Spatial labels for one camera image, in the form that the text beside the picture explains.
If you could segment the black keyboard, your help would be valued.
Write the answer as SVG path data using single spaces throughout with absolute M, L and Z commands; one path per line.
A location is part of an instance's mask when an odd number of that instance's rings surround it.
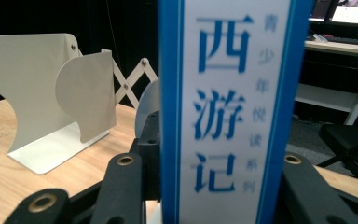
M 334 43 L 358 45 L 358 39 L 356 38 L 338 37 L 332 35 L 316 35 L 316 34 L 308 35 L 306 41 L 334 42 Z

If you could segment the computer monitor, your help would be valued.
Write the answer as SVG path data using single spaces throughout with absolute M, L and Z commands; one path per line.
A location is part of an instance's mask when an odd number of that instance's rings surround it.
M 358 0 L 315 0 L 310 20 L 358 24 Z

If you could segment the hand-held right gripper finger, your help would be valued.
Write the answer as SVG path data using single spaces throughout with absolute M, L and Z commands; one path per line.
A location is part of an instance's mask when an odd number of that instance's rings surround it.
M 138 153 L 144 166 L 146 200 L 160 199 L 160 134 L 159 112 L 151 113 L 145 121 L 138 140 Z

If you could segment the thick blue book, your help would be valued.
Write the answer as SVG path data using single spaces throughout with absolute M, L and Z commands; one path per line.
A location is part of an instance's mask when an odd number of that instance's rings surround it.
M 271 224 L 313 0 L 158 0 L 162 224 Z

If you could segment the black chair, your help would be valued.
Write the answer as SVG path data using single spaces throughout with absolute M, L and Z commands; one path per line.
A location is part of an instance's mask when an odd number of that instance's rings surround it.
M 335 154 L 331 159 L 319 163 L 319 166 L 327 167 L 341 161 L 358 178 L 358 126 L 325 124 L 319 136 Z

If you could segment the white extendable metal book rack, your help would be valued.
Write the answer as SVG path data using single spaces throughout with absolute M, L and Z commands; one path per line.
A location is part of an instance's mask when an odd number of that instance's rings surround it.
M 112 53 L 84 55 L 70 34 L 0 35 L 0 95 L 17 119 L 7 155 L 43 175 L 108 135 L 116 105 L 141 76 L 158 77 L 142 59 L 124 77 Z

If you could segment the white desk with shelf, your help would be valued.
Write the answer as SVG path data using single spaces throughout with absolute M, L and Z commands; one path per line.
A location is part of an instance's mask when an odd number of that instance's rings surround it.
M 358 57 L 358 45 L 354 44 L 306 41 L 305 49 Z M 296 100 L 301 103 L 348 112 L 345 120 L 347 125 L 352 125 L 358 117 L 358 93 L 299 84 Z

